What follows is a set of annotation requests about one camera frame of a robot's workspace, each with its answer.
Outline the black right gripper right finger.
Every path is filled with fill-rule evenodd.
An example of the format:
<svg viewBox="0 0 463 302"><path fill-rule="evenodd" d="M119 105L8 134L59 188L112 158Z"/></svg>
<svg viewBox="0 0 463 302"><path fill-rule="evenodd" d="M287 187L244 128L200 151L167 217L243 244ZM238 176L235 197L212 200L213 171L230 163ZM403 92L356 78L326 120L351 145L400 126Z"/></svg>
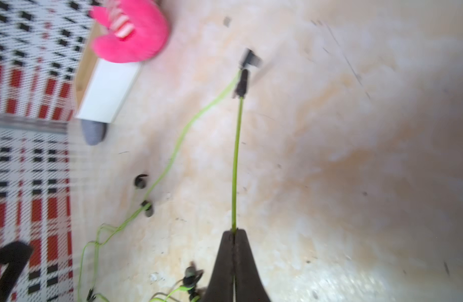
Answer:
<svg viewBox="0 0 463 302"><path fill-rule="evenodd" d="M246 231L238 229L234 236L235 299L270 301L255 264Z"/></svg>

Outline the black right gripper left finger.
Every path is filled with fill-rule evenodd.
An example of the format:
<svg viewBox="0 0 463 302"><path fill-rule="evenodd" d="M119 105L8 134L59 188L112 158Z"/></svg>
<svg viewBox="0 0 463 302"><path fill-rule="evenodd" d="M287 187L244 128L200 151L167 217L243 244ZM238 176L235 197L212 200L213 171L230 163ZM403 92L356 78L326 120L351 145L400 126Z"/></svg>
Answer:
<svg viewBox="0 0 463 302"><path fill-rule="evenodd" d="M234 299L234 236L232 231L222 235L215 265L202 301L229 301Z"/></svg>

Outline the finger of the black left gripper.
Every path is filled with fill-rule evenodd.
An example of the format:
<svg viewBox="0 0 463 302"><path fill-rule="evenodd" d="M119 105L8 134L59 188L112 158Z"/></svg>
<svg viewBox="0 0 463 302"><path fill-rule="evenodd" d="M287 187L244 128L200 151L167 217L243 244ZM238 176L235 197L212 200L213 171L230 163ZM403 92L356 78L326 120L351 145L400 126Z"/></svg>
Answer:
<svg viewBox="0 0 463 302"><path fill-rule="evenodd" d="M21 241L11 242L0 248L0 266L6 266L0 278L0 301L7 301L26 264L33 248Z"/></svg>

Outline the green wired earphones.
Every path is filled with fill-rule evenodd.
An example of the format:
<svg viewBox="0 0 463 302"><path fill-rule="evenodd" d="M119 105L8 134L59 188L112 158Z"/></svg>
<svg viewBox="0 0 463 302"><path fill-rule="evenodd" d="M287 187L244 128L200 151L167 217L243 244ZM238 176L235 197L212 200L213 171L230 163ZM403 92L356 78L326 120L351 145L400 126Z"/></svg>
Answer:
<svg viewBox="0 0 463 302"><path fill-rule="evenodd" d="M225 100L225 98L232 93L232 91L236 88L236 85L240 81L241 74L243 71L241 69L238 70L236 75L234 76L233 80L231 81L230 84L226 86L226 88L209 104L207 104L205 107L201 108L184 126L182 129L175 146L173 148L173 151L171 153L170 158L167 161L167 165L165 166L164 170L161 172L161 174L158 176L157 180L152 183L152 185L147 189L145 193L145 198L148 198L152 191L156 188L158 184L162 182L164 177L167 176L167 174L170 172L171 168L173 167L173 164L178 156L179 151L181 150L182 144L184 143L184 140L186 138L186 135L189 133L190 129L194 124L202 118L204 114L206 114L209 110L211 110L213 107L216 105L220 104L222 101ZM122 224L119 226L112 226L108 224L102 224L98 229L96 233L95 240L90 241L84 245L84 248L82 249L81 257L80 257L80 263L79 263L79 275L78 275L78 281L77 281L77 299L76 301L91 301L93 297L99 297L102 301L109 301L105 296L102 294L97 294L94 293L94 288L95 288L95 283L97 282L97 272L99 268L99 251L102 246L108 243L110 239L113 238L116 234L119 234L123 232L127 226L134 220L137 219L138 215L143 213L145 210L149 210L151 208L150 205L140 205L139 209L136 210L131 216L129 216L127 219L123 221ZM86 250L88 247L93 246L94 248L94 263L93 263L93 271L92 271L92 286L89 289L89 292L86 295L86 300L82 298L82 274L84 271L84 256L86 253Z"/></svg>
<svg viewBox="0 0 463 302"><path fill-rule="evenodd" d="M259 66L261 59L252 49L247 49L240 62L240 73L235 88L235 96L238 98L238 113L236 121L235 144L232 166L232 195L231 195L231 231L235 233L237 227L237 178L238 178L238 156L240 149L241 124L243 116L244 100L248 91L249 66Z"/></svg>

